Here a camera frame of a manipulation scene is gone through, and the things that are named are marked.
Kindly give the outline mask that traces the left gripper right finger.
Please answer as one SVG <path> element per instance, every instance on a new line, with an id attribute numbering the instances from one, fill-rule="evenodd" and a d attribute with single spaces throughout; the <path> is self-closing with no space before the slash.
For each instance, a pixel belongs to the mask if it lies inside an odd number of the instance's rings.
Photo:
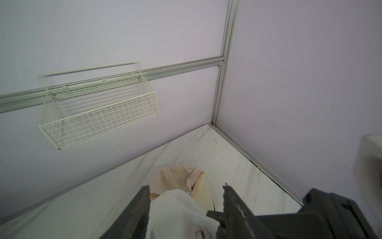
<path id="1" fill-rule="evenodd" d="M 223 212 L 207 212 L 207 217 L 219 222 L 216 232 L 217 239 L 274 238 L 231 186 L 224 185 L 223 189 Z"/>

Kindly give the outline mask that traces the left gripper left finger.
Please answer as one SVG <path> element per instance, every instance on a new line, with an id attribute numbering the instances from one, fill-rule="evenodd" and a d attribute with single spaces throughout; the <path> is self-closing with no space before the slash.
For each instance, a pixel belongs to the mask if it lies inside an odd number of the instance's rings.
<path id="1" fill-rule="evenodd" d="M 144 239 L 150 211 L 150 188 L 141 187 L 102 239 Z"/>

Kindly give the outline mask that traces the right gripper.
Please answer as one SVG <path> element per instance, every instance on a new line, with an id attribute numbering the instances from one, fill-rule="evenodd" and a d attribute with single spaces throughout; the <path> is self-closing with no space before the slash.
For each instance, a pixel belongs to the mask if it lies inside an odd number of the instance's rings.
<path id="1" fill-rule="evenodd" d="M 349 198 L 311 189 L 294 214 L 258 217 L 277 239 L 377 239 L 357 203 Z"/>

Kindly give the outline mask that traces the white baseball cap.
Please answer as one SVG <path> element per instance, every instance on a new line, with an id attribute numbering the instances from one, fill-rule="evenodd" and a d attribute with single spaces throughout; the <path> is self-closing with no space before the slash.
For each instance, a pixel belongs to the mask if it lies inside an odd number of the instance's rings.
<path id="1" fill-rule="evenodd" d="M 215 239 L 219 222 L 186 192 L 170 190 L 150 203 L 147 239 Z"/>

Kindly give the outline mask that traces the cream Colorado baseball cap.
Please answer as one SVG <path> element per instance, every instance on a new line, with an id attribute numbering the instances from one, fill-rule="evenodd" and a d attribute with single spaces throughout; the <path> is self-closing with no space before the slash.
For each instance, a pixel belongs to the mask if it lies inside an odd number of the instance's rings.
<path id="1" fill-rule="evenodd" d="M 182 190 L 191 196 L 206 211 L 214 211 L 215 205 L 203 170 L 182 165 L 160 169 L 149 184 L 153 201 L 171 190 Z"/>

